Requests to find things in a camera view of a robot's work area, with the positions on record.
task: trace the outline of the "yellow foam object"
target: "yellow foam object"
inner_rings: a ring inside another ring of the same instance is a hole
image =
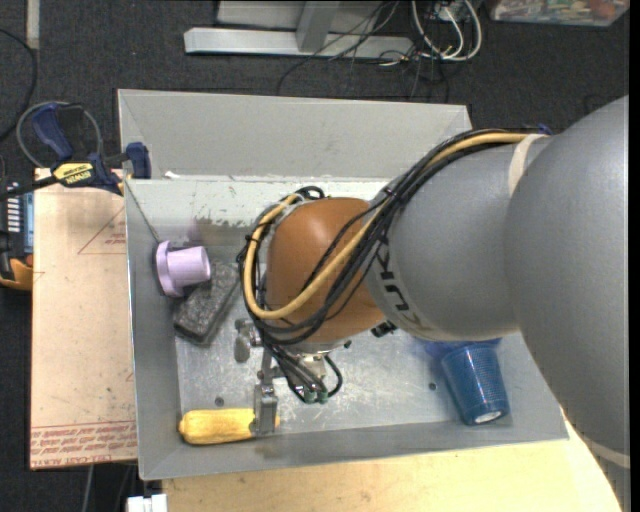
[[[250,439],[253,409],[196,409],[186,413],[178,431],[189,444],[220,444]],[[276,428],[280,418],[276,416]]]
[[[10,265],[15,281],[9,281],[8,279],[2,279],[0,277],[0,285],[16,290],[31,290],[33,288],[33,267],[25,265],[14,258],[11,259]]]

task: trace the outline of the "blue clamp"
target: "blue clamp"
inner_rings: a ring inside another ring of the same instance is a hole
[[[101,156],[98,155],[98,153],[89,153],[87,160],[91,162],[91,165],[93,165],[95,169],[95,178],[88,186],[100,188],[108,192],[113,192],[114,194],[120,194],[120,189],[118,188],[120,178],[116,173],[107,170]]]
[[[133,165],[133,177],[151,179],[151,160],[146,146],[142,142],[132,142],[125,153]]]
[[[64,161],[73,156],[73,147],[65,137],[58,121],[58,108],[57,103],[44,105],[33,114],[31,124],[38,138],[55,151],[59,161]]]

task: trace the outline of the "black carpet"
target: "black carpet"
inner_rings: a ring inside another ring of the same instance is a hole
[[[38,82],[31,102],[82,103],[101,124],[107,153],[119,150],[118,88],[272,95],[283,73],[298,62],[184,55],[183,33],[213,22],[213,2],[41,3]],[[25,10],[21,0],[0,1],[0,28],[24,37]],[[282,94],[465,104],[477,128],[543,123],[553,131],[628,94],[629,12],[608,29],[496,23],[484,10],[481,19],[485,41],[476,58],[447,66],[446,80],[439,69],[423,64],[420,72],[439,83],[415,82],[416,70],[400,66],[310,60],[287,77]],[[403,6],[389,30],[407,27]],[[29,78],[28,55],[0,33],[0,133],[20,108]],[[44,151],[36,154],[51,160]],[[0,143],[0,155],[11,177],[29,176],[31,166],[15,137]],[[28,470],[30,316],[28,295],[0,288],[0,511],[79,511],[86,468]],[[129,473],[126,466],[97,467],[96,483],[107,498],[94,493],[94,510],[113,510]]]

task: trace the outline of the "tan cable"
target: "tan cable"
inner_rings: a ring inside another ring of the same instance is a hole
[[[481,144],[491,144],[491,143],[505,143],[505,144],[513,144],[516,142],[520,142],[523,140],[527,134],[521,133],[485,133],[482,135],[476,135],[474,137],[470,137],[469,139],[462,140],[460,142],[456,142],[452,144],[447,149],[441,151],[437,155],[435,155],[427,165],[433,165],[440,160],[448,157],[449,155],[455,153],[456,151],[460,151],[462,149],[467,149],[473,146],[478,146]],[[251,310],[251,312],[256,315],[258,318],[262,320],[279,320],[284,318],[291,313],[300,309],[324,284],[324,282],[331,276],[333,271],[338,267],[341,263],[343,263],[353,252],[355,247],[358,245],[362,237],[365,235],[367,229],[373,222],[373,220],[377,217],[378,212],[386,201],[380,206],[380,208],[373,214],[371,219],[356,233],[356,235],[349,241],[347,245],[338,253],[338,255],[320,272],[315,279],[307,286],[295,299],[289,302],[286,306],[281,307],[280,309],[276,309],[273,311],[262,309],[258,303],[256,302],[253,290],[253,279],[252,279],[252,269],[253,269],[253,261],[255,258],[255,253],[258,247],[258,240],[261,239],[262,232],[264,231],[266,225],[271,222],[275,217],[280,215],[282,210],[284,210],[288,205],[293,203],[293,201],[298,198],[296,194],[291,194],[288,196],[278,207],[269,212],[263,219],[260,221],[260,225],[254,230],[251,234],[251,240],[249,242],[249,247],[247,248],[247,256],[245,259],[245,267],[243,274],[243,288],[245,300],[247,301],[247,306]]]

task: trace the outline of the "wire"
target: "wire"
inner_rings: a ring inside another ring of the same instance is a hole
[[[298,391],[295,389],[293,382],[290,380],[290,375],[293,374],[298,378],[300,382],[303,383],[304,386],[311,389],[312,391],[320,390],[324,393],[327,393],[327,386],[325,385],[322,378],[316,376],[304,365],[298,364],[298,361],[294,359],[290,354],[286,351],[282,350],[280,347],[273,346],[271,344],[265,345],[267,350],[271,353],[271,355],[276,359],[278,365],[283,368],[283,372],[287,377],[287,384],[289,385],[289,389],[291,389],[298,398],[304,401],[304,397],[302,397]]]
[[[460,45],[455,52],[448,53],[448,51],[442,51],[431,41],[431,39],[429,39],[424,27],[422,26],[422,23],[420,22],[420,17],[418,16],[417,2],[415,1],[411,2],[412,20],[418,32],[422,36],[423,40],[427,44],[427,46],[433,49],[435,53],[435,56],[430,53],[421,53],[420,54],[421,57],[427,58],[427,59],[437,58],[447,62],[464,62],[475,57],[477,53],[480,51],[480,48],[482,47],[482,25],[480,24],[480,18],[478,18],[478,13],[474,9],[473,5],[471,5],[471,2],[469,0],[462,0],[462,1],[465,7],[467,8],[467,10],[469,11],[469,15],[471,17],[471,22],[473,24],[474,33],[475,33],[475,44],[473,45],[472,48],[469,49],[469,51],[464,56],[460,56],[460,53],[462,53],[462,50],[464,48],[464,36],[462,34],[462,30],[460,29],[460,26],[458,25],[457,21],[454,19],[453,15],[451,14],[451,11],[447,7],[443,9],[444,12],[447,13],[449,21],[451,22],[451,24],[453,25],[457,33],[458,39],[460,41]]]
[[[124,471],[124,474],[122,476],[122,481],[120,482],[120,488],[118,489],[118,494],[116,495],[116,500],[114,502],[113,512],[118,512],[119,510],[121,510],[121,502],[122,502],[122,494],[124,492],[124,486],[127,484],[128,481],[130,481],[131,472],[133,471],[134,467],[135,467],[134,464],[128,465]]]
[[[7,165],[2,155],[0,155],[0,164],[2,164],[2,167],[0,168],[0,194],[1,194],[4,192],[4,183],[7,179]]]
[[[395,60],[387,60],[387,59],[382,59],[382,57],[388,53],[397,53],[398,55],[400,55],[400,58],[395,59]],[[386,50],[384,52],[382,52],[380,55],[378,55],[378,61],[376,62],[372,62],[372,64],[377,64],[380,67],[392,67],[392,66],[397,66],[398,64],[400,64],[401,62],[405,62],[408,57],[406,53],[402,53],[400,50]]]
[[[331,359],[328,355],[324,356],[324,359],[325,361],[327,361],[327,363],[329,363],[329,366],[331,366],[333,373],[336,374],[336,379],[338,379],[338,383],[336,384],[336,387],[333,388],[331,391],[329,391],[329,398],[331,398],[342,388],[342,383],[343,383],[342,373],[340,373],[338,366],[336,365],[336,363],[333,362],[333,359]]]
[[[373,34],[379,32],[380,30],[382,30],[389,23],[389,21],[391,21],[391,18],[393,18],[393,15],[395,14],[396,10],[398,9],[398,5],[399,4],[400,4],[399,1],[394,2],[393,3],[393,7],[389,11],[389,14],[384,19],[384,21],[382,23],[380,23],[378,26],[376,26],[375,28],[373,28],[372,30],[367,30],[366,33],[363,34],[360,37],[360,40],[356,44],[352,45],[350,48],[347,48],[346,50],[340,52],[339,54],[337,54],[334,57],[331,57],[329,59],[330,61],[332,61],[334,59],[337,59],[337,58],[340,58],[340,57],[344,57],[344,56],[348,55],[350,52],[353,52],[352,55],[351,55],[351,64],[349,65],[348,79],[344,84],[343,96],[347,96],[347,93],[349,92],[349,87],[351,86],[351,84],[353,82],[353,70],[354,70],[354,66],[355,66],[355,63],[356,63],[356,56],[358,54],[358,48],[360,48],[360,46],[362,46]],[[376,21],[375,17],[372,17],[371,18],[371,22],[375,23],[375,21]]]
[[[314,57],[317,57],[319,54],[321,54],[323,51],[325,51],[327,48],[329,48],[330,46],[334,45],[335,43],[337,43],[341,39],[344,39],[346,36],[353,35],[354,32],[356,32],[364,23],[369,23],[372,19],[374,19],[374,17],[384,7],[386,7],[388,5],[390,5],[390,4],[389,3],[380,4],[378,7],[376,7],[376,9],[369,16],[367,16],[366,18],[362,19],[359,23],[354,25],[348,32],[345,32],[344,34],[340,34],[335,39],[332,39],[331,41],[326,43],[324,46],[322,46],[320,49],[316,50],[311,55],[306,57],[304,60],[301,60],[300,62],[297,62],[293,66],[291,66],[287,71],[284,72],[284,74],[278,80],[278,84],[276,86],[276,96],[280,96],[280,94],[282,92],[282,86],[284,85],[284,82],[287,79],[287,77],[289,75],[291,75],[291,73],[293,73],[296,69],[298,69],[299,67],[303,66],[304,64],[306,64],[307,62],[312,60]],[[394,7],[394,9],[392,9],[391,15],[393,15],[394,12],[395,12],[395,7]],[[388,21],[391,19],[391,15],[383,22],[383,24],[381,26],[379,26],[378,28],[374,29],[371,33],[374,33],[375,31],[380,30],[380,28],[382,28],[382,26],[384,26],[386,23],[388,23]],[[338,58],[338,56],[346,55],[347,53],[355,50],[362,43],[364,43],[364,41],[366,39],[368,39],[368,37],[371,35],[371,33],[370,34],[366,34],[365,36],[363,36],[364,40],[363,40],[363,37],[361,37],[360,40],[357,43],[355,43],[353,46],[351,46],[350,48],[347,48],[346,50],[343,50],[337,56],[333,56],[330,60]]]
[[[423,59],[418,59],[418,68],[416,69],[416,76],[413,79],[413,86],[411,87],[411,93],[409,94],[409,101],[413,99],[413,97],[416,94],[416,91],[418,90],[418,82],[420,81],[420,67],[422,66],[422,60]]]
[[[329,256],[331,256],[331,254],[333,253],[333,251],[336,249],[336,247],[338,246],[338,244],[340,243],[340,240],[342,240],[342,238],[344,237],[344,235],[347,233],[347,231],[349,230],[349,228],[351,226],[353,226],[353,224],[355,222],[357,222],[358,220],[362,219],[362,217],[364,217],[365,215],[368,215],[369,213],[371,213],[372,211],[376,210],[377,208],[379,208],[380,206],[382,206],[382,202],[378,202],[376,204],[374,204],[373,206],[371,206],[370,208],[367,208],[365,211],[363,211],[362,213],[359,213],[357,215],[354,215],[351,219],[349,219],[344,226],[342,226],[342,228],[340,229],[340,231],[338,231],[338,234],[335,236],[335,238],[333,239],[333,241],[331,242],[331,244],[329,245],[329,247],[327,247],[327,250],[324,252],[324,254],[322,255],[322,257],[320,258],[320,260],[318,261],[318,263],[316,264],[315,268],[311,271],[311,274],[309,275],[309,277],[307,278],[307,280],[305,281],[305,283],[302,285],[302,289],[304,290],[307,286],[309,286],[309,284],[311,284],[311,282],[315,279],[315,277],[318,275],[318,272],[320,271],[320,269],[324,266],[324,264],[327,262],[327,260],[329,259]]]
[[[87,484],[84,488],[84,499],[82,500],[82,508],[80,509],[82,512],[87,512],[89,510],[89,496],[91,495],[91,486],[93,484],[93,472],[94,465],[89,466],[89,471],[87,473]]]
[[[54,185],[56,183],[58,183],[58,180],[56,180],[54,176],[48,176],[47,178],[42,178],[41,180],[34,181],[33,183],[29,183],[28,185],[14,187],[11,190],[0,189],[0,202],[9,197],[21,196],[22,194],[26,194],[27,192],[32,192],[34,190],[48,187],[49,185]]]
[[[290,195],[285,199],[284,203],[286,205],[292,204],[295,197],[297,196],[295,196],[294,194]],[[255,316],[263,320],[279,320],[281,318],[289,316],[291,313],[294,313],[295,311],[300,309],[320,289],[324,282],[327,281],[329,277],[331,277],[334,270],[342,263],[344,263],[345,259],[355,249],[356,245],[358,245],[358,243],[364,236],[367,228],[375,219],[374,214],[374,216],[360,229],[360,231],[358,231],[358,233],[356,233],[356,235],[347,243],[344,249],[340,251],[340,253],[331,261],[331,263],[329,263],[295,299],[293,299],[287,305],[276,309],[275,311],[270,311],[262,309],[255,300],[251,269],[253,268],[253,260],[255,258],[256,249],[258,246],[257,240],[261,238],[266,223],[275,219],[275,217],[277,217],[282,212],[282,210],[284,210],[284,208],[285,206],[280,205],[270,213],[268,213],[262,220],[262,222],[258,225],[258,228],[251,234],[251,239],[249,240],[249,247],[246,256],[246,267],[243,276],[243,286],[245,297],[248,299],[247,306]]]
[[[418,59],[407,60],[407,63],[408,63],[409,67],[410,66],[416,66],[416,68],[417,68],[418,62],[419,62],[419,58]],[[445,72],[445,67],[449,68],[449,69],[453,68],[453,71],[446,73]],[[424,73],[420,72],[419,73],[420,79],[422,81],[424,81],[430,87],[443,86],[444,87],[443,98],[441,100],[438,100],[438,102],[439,103],[448,103],[449,102],[449,93],[450,93],[449,80],[452,79],[453,77],[455,77],[456,75],[458,75],[460,72],[462,72],[465,69],[465,67],[463,66],[463,63],[461,63],[461,62],[450,62],[450,61],[443,62],[441,59],[434,58],[434,59],[431,59],[431,68],[430,69],[431,69],[430,76],[425,75]]]
[[[360,275],[360,279],[358,280],[358,282],[355,284],[355,286],[353,287],[353,289],[351,290],[351,292],[349,293],[349,295],[347,296],[347,298],[344,300],[344,302],[342,303],[342,305],[338,308],[337,311],[335,311],[334,313],[331,314],[331,316],[327,317],[327,322],[329,320],[333,320],[335,317],[337,317],[340,313],[342,313],[342,311],[344,311],[344,308],[347,307],[347,304],[349,304],[349,302],[351,301],[351,299],[353,298],[353,296],[356,294],[356,292],[358,291],[358,288],[360,288],[360,286],[362,285],[362,283],[364,282],[365,278],[367,277],[367,274],[369,273],[369,271],[371,270],[371,267],[373,266],[373,262],[376,260],[376,256],[378,254],[378,251],[376,250],[376,253],[373,255],[372,258],[370,258],[369,263],[367,265],[367,268],[365,269],[364,272],[362,272],[362,274]]]
[[[61,105],[61,106],[71,105],[71,103],[68,103],[66,101],[43,101],[41,103],[37,103],[35,105],[30,106],[27,110],[25,110],[22,113],[22,115],[18,119],[18,124],[16,125],[16,139],[18,140],[18,145],[20,146],[20,149],[33,165],[40,168],[46,168],[49,166],[40,162],[36,157],[34,157],[31,154],[31,152],[27,148],[26,144],[24,143],[24,139],[22,138],[22,125],[24,124],[25,120],[28,119],[29,116],[31,116],[31,114],[34,111],[36,111],[41,107],[44,107],[45,105],[49,105],[50,103],[55,103],[56,105]],[[103,157],[104,141],[102,139],[102,132],[100,131],[100,126],[98,126],[98,122],[96,121],[96,119],[84,108],[82,109],[82,113],[93,125],[93,129],[95,130],[95,134],[96,134],[96,153],[98,153],[98,155]]]
[[[388,192],[389,197],[385,198],[385,200],[381,202],[378,210],[371,216],[367,224],[365,224],[361,231],[356,235],[359,239],[356,247],[348,250],[345,256],[346,263],[331,286],[323,306],[321,306],[315,313],[297,324],[281,327],[266,323],[264,321],[265,318],[262,315],[255,315],[253,310],[248,308],[256,326],[263,330],[264,339],[272,344],[288,346],[304,341],[312,336],[322,326],[329,309],[337,302],[342,293],[348,289],[358,270],[365,262],[367,262],[367,258],[371,257],[370,255],[372,254],[372,250],[375,245],[379,243],[379,240],[383,236],[386,236],[386,231],[391,225],[394,216],[428,179],[441,169],[445,168],[451,162],[466,156],[470,152],[481,151],[487,147],[491,147],[492,145],[519,142],[525,136],[526,134],[523,133],[508,133],[502,130],[476,130],[452,137],[430,151],[423,159],[407,171],[407,173],[394,181],[393,189]],[[259,221],[259,225],[264,224],[264,220],[261,219]],[[254,233],[254,235],[249,238],[247,246],[253,244],[259,245],[260,242],[261,238],[256,239]],[[336,259],[341,258],[342,252],[346,249],[347,247],[341,251],[341,254],[339,254]],[[241,251],[241,254],[238,256],[239,269],[245,277],[248,273],[247,269],[250,267],[250,262],[248,258],[245,257],[246,252],[246,250]],[[314,279],[314,282],[317,282],[320,279],[324,279],[323,273],[320,273]],[[251,283],[249,283],[248,287],[243,288],[245,303],[247,304],[251,298],[249,295],[254,293],[253,288],[254,285]],[[303,290],[300,295],[289,304],[289,306],[298,301],[305,292],[308,291],[308,289],[309,288]],[[285,333],[294,334],[294,336],[287,339],[274,337]]]
[[[5,128],[2,132],[0,132],[0,142],[2,142],[14,130],[14,128],[18,123],[18,119],[20,118],[20,115],[31,102],[31,97],[33,96],[33,92],[35,91],[36,84],[38,82],[38,58],[36,56],[36,53],[31,48],[29,48],[29,45],[27,45],[27,43],[24,40],[20,39],[18,36],[2,28],[0,28],[0,32],[6,35],[7,37],[9,37],[10,39],[13,39],[14,41],[16,41],[20,46],[22,46],[27,51],[31,59],[31,82],[29,83],[29,87],[27,88],[27,92],[24,95],[24,99],[22,100],[21,106],[18,109],[16,115],[14,116],[14,120],[9,124],[8,128]]]

